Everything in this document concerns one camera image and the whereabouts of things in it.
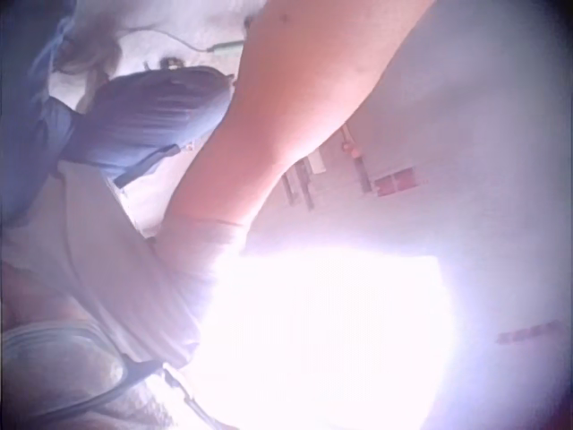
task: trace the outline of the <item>blue jeans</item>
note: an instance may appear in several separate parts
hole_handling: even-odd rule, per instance
[[[2,16],[2,225],[25,212],[60,159],[100,168],[123,187],[214,129],[230,82],[211,67],[157,70],[102,86],[80,115],[47,80],[76,0],[17,0]]]

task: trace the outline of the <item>skin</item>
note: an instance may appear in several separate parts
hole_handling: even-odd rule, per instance
[[[281,176],[360,106],[432,0],[270,0],[227,115],[167,209],[249,227]]]

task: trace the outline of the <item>gray shirt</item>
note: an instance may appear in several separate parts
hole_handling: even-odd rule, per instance
[[[132,358],[184,366],[218,264],[244,237],[237,226],[172,219],[151,244],[95,168],[60,162],[26,217],[3,230],[2,260],[73,297]]]

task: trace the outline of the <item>bright light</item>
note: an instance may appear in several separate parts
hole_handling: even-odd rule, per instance
[[[249,429],[421,426],[453,342],[436,259],[314,249],[229,273],[193,364],[206,409]]]

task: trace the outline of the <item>person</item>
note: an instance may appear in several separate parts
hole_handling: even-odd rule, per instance
[[[99,63],[114,62],[107,57],[121,54],[116,45],[99,63],[81,68],[81,40],[69,37],[74,10],[70,1],[44,8],[25,1],[3,16],[3,58],[11,59],[2,67],[3,223],[28,209],[59,159],[97,167],[121,189],[213,130],[227,111],[231,80],[213,67],[149,70],[110,81],[112,66]],[[42,26],[30,31],[39,16]],[[104,24],[98,22],[98,31]],[[73,50],[65,49],[64,38]],[[81,101],[85,115],[49,96],[53,69],[95,76]]]
[[[228,111],[152,244],[98,167],[43,162],[59,158],[70,122],[42,86],[49,56],[21,71],[42,79],[3,91],[31,100],[4,107],[13,133],[3,144],[15,147],[6,173],[34,176],[3,193],[9,204],[31,201],[2,232],[3,428],[221,426],[174,371],[192,360],[218,275],[283,174],[358,108],[430,3],[269,0],[250,26]],[[74,7],[17,2],[14,13],[35,25],[11,27],[12,40],[30,29],[60,40]],[[32,114],[36,125],[23,126]]]

